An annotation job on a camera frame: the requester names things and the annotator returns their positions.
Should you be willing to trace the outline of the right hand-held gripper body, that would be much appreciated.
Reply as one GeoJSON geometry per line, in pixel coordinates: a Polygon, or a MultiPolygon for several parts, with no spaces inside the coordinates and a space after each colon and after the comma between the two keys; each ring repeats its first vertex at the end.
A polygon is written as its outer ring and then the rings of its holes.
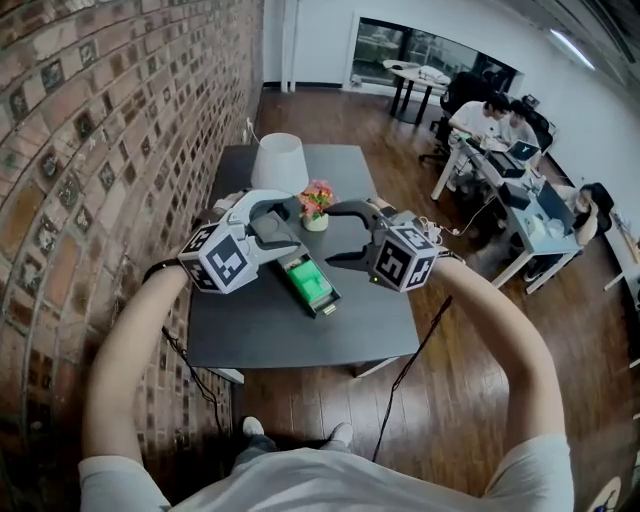
{"type": "Polygon", "coordinates": [[[381,215],[372,231],[368,273],[373,284],[397,292],[425,285],[439,247],[424,234],[415,214],[381,215]]]}

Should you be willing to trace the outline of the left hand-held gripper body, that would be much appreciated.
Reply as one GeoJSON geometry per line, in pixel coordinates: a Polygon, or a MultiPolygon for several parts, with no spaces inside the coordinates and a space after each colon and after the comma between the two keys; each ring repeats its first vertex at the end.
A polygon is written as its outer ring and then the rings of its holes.
{"type": "Polygon", "coordinates": [[[257,277],[249,256],[250,220],[239,218],[239,201],[222,216],[212,208],[197,216],[178,261],[199,291],[229,294],[257,277]]]}

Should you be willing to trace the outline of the person's left hand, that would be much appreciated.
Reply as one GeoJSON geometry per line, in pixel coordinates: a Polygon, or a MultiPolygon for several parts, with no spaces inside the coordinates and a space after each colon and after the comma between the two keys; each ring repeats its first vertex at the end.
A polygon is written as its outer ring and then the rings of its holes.
{"type": "Polygon", "coordinates": [[[225,212],[230,210],[243,196],[245,192],[243,190],[227,195],[224,198],[218,199],[213,205],[212,210],[222,216],[225,212]]]}

